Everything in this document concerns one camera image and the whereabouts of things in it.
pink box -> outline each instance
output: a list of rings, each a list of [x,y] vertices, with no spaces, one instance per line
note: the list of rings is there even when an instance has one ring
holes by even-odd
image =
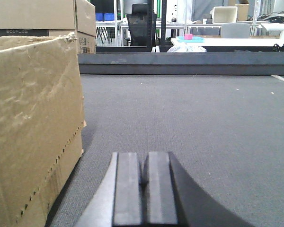
[[[184,39],[193,39],[193,34],[184,34]]]

cardboard box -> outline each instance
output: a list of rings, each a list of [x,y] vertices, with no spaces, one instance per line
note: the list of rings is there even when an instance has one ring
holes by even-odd
[[[96,36],[95,7],[86,0],[4,0],[0,29],[77,30]]]
[[[249,1],[248,0],[239,0],[239,4],[237,0],[228,0],[228,6],[236,6],[238,7],[238,21],[246,21],[248,17],[249,10]]]
[[[237,19],[239,21],[246,21],[248,17],[249,4],[236,4],[236,7],[238,7]]]
[[[71,30],[49,30],[49,36],[67,35],[70,32],[74,32],[77,40],[77,53],[96,53],[96,38],[95,36],[88,35],[82,32]]]
[[[0,37],[0,227],[43,227],[82,154],[76,44]]]
[[[77,53],[96,53],[96,39],[95,36],[88,35],[76,30],[45,30],[45,29],[0,29],[0,36],[10,35],[28,35],[28,36],[60,36],[67,35],[70,32],[74,32],[77,40]]]

black mesh chair back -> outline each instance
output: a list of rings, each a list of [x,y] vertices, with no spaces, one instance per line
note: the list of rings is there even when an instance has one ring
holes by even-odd
[[[127,22],[131,34],[131,46],[147,46],[147,22],[148,15],[147,4],[136,4],[132,6],[132,14],[127,14]],[[155,46],[155,30],[156,30],[157,14],[152,14],[152,38],[151,45]]]

white line on floor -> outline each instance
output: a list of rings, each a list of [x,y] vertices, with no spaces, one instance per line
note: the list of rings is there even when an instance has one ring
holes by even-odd
[[[284,82],[284,78],[283,77],[280,77],[280,76],[277,76],[277,75],[271,75],[271,76],[276,78],[276,79],[279,79],[280,81]]]

gray carpet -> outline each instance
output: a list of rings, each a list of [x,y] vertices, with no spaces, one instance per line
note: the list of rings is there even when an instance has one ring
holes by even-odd
[[[273,77],[82,76],[85,154],[47,226],[71,227],[112,152],[172,151],[216,200],[284,227],[284,83]]]

